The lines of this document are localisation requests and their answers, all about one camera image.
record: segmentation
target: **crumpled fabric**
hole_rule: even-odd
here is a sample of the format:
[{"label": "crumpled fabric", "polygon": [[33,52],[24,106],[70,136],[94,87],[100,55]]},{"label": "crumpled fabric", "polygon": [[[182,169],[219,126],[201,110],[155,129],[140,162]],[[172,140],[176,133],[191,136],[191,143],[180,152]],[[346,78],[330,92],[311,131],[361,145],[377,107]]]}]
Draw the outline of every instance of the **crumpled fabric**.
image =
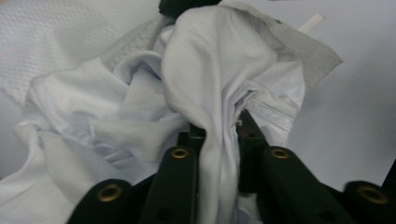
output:
[{"label": "crumpled fabric", "polygon": [[0,88],[23,105],[34,77],[96,57],[152,20],[159,0],[0,3]]},{"label": "crumpled fabric", "polygon": [[197,223],[260,219],[254,195],[237,191],[239,113],[248,109],[269,144],[284,147],[305,93],[341,60],[232,1],[151,27],[146,49],[128,49],[127,35],[101,57],[33,81],[15,129],[29,158],[0,181],[2,223],[65,223],[96,183],[155,173],[189,122],[206,131]]}]

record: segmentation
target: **white fabric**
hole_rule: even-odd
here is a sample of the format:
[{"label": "white fabric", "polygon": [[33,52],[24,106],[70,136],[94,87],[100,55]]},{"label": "white fabric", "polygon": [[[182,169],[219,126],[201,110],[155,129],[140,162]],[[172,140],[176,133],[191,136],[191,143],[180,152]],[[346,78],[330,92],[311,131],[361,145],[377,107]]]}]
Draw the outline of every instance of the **white fabric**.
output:
[{"label": "white fabric", "polygon": [[0,88],[23,105],[32,78],[76,67],[157,15],[159,0],[12,0],[0,5]]},{"label": "white fabric", "polygon": [[[167,20],[152,24],[158,31]],[[156,36],[150,34],[146,39]],[[254,197],[237,199],[239,112],[247,108],[269,143],[285,146],[306,91],[341,60],[231,1],[189,10],[146,43],[148,49],[130,50],[121,41],[102,58],[34,80],[16,128],[30,154],[0,182],[0,221],[65,222],[95,183],[111,177],[135,184],[154,173],[188,122],[207,133],[197,222],[233,223],[235,207],[257,218]],[[23,216],[10,213],[17,205]]]}]

